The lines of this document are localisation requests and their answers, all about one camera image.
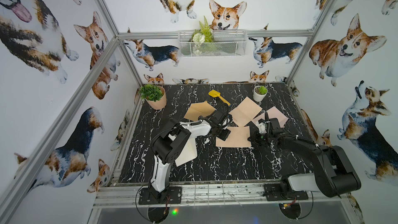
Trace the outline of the cream letter paper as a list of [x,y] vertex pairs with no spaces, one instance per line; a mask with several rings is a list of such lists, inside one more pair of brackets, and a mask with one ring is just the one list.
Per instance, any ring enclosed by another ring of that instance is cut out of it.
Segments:
[[251,100],[249,97],[246,97],[238,107],[234,108],[230,111],[230,115],[233,118],[233,122],[238,127],[244,127],[246,124],[251,122],[260,112],[262,108]]
[[226,127],[230,130],[225,141],[216,138],[216,147],[222,148],[248,148],[251,147],[251,142],[248,141],[250,137],[250,127]]

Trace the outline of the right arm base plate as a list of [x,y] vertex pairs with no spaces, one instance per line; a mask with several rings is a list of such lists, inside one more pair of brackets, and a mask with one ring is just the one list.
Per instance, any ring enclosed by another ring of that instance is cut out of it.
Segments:
[[294,201],[294,200],[308,200],[309,196],[305,191],[291,191],[287,187],[282,187],[280,184],[264,184],[263,196],[267,201]]

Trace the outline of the white envelope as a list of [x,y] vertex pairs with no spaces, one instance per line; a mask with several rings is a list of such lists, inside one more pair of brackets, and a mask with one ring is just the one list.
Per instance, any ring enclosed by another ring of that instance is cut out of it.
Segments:
[[176,149],[172,147],[172,150],[169,153],[168,163],[176,163],[176,166],[179,167],[189,161],[192,161],[198,156],[195,138],[190,138],[187,140],[187,143],[178,156],[174,155],[175,151]]

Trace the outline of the yellow toy shovel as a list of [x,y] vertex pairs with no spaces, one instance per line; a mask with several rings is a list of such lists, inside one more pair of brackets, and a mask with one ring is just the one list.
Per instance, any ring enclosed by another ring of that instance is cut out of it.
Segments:
[[228,102],[225,98],[223,98],[221,96],[221,93],[216,90],[209,91],[208,95],[214,98],[217,104],[225,103],[227,106],[231,106],[231,103]]

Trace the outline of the green plant in terracotta pot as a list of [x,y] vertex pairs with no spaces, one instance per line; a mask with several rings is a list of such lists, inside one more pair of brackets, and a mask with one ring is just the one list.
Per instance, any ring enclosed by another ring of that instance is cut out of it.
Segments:
[[147,84],[140,88],[139,93],[154,110],[162,110],[166,107],[166,92],[163,87]]

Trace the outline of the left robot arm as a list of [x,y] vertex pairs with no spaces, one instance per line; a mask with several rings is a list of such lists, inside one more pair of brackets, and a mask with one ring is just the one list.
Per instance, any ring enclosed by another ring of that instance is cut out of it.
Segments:
[[149,191],[162,202],[169,190],[170,166],[181,155],[188,140],[195,140],[198,136],[214,135],[226,141],[231,131],[227,126],[231,123],[229,105],[221,103],[209,116],[199,116],[198,120],[181,122],[172,118],[165,128],[151,141],[154,153],[154,170],[150,179]]

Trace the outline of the fern and white flower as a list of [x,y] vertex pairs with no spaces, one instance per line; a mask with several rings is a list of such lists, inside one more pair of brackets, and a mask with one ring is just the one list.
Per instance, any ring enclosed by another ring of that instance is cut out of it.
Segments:
[[190,43],[193,48],[193,53],[196,56],[203,55],[205,53],[210,53],[214,50],[214,37],[212,34],[212,29],[208,24],[206,17],[204,21],[199,21],[200,28],[195,30],[191,36]]

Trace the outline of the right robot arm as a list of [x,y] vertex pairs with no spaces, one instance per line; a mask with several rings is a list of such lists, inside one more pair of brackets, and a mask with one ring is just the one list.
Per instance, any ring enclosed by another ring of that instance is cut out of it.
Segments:
[[320,192],[332,198],[361,189],[361,180],[342,147],[319,145],[285,132],[278,119],[270,119],[267,113],[254,124],[258,130],[248,139],[251,143],[293,152],[313,165],[310,173],[283,176],[279,186],[265,188],[266,193],[278,192],[287,199],[296,192]]

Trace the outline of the pink envelope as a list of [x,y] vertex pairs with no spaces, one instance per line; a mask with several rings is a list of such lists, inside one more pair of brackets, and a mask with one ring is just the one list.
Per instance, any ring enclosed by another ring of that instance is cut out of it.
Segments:
[[275,106],[272,107],[271,109],[265,111],[264,113],[260,114],[260,115],[257,116],[256,118],[254,118],[254,119],[252,120],[252,122],[253,122],[254,124],[256,124],[256,123],[258,123],[259,120],[261,120],[261,119],[265,120],[265,113],[268,114],[269,119],[277,118],[277,119],[278,119],[278,122],[279,122],[279,125],[280,125],[282,128],[285,127],[285,124],[286,124],[286,122],[288,121],[288,117],[285,116],[285,115],[284,115],[279,109],[277,109]]

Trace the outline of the small plant in white pot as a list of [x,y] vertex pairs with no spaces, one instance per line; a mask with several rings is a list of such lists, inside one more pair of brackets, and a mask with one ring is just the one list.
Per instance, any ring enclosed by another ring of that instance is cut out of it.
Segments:
[[265,86],[255,86],[254,87],[254,95],[253,99],[256,102],[261,102],[264,100],[265,96],[268,93],[268,89]]

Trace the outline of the aluminium front rail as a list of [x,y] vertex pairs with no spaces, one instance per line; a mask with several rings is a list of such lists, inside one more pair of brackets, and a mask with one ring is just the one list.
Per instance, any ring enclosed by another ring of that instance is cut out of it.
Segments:
[[180,202],[169,200],[158,204],[157,201],[140,199],[146,186],[105,187],[94,200],[93,208],[135,208],[165,206],[213,206],[213,205],[252,205],[268,203],[297,203],[346,201],[347,195],[328,198],[319,192],[308,193],[308,199],[296,197],[271,197],[267,199],[264,185],[275,184],[274,181],[217,181],[206,184],[176,184],[180,187]]

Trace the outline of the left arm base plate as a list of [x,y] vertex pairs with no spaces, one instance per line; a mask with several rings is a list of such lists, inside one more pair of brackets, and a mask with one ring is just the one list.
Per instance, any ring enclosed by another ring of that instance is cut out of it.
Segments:
[[154,204],[180,204],[182,196],[182,187],[167,187],[162,192],[157,192],[152,187],[143,188],[140,193],[138,201],[139,205],[154,205]]

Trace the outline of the brown kraft envelope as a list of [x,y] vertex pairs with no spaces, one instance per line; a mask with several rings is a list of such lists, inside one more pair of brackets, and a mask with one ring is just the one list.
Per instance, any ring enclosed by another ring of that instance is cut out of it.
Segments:
[[188,108],[184,119],[197,121],[200,116],[207,117],[211,115],[216,109],[207,101],[202,103],[192,103]]

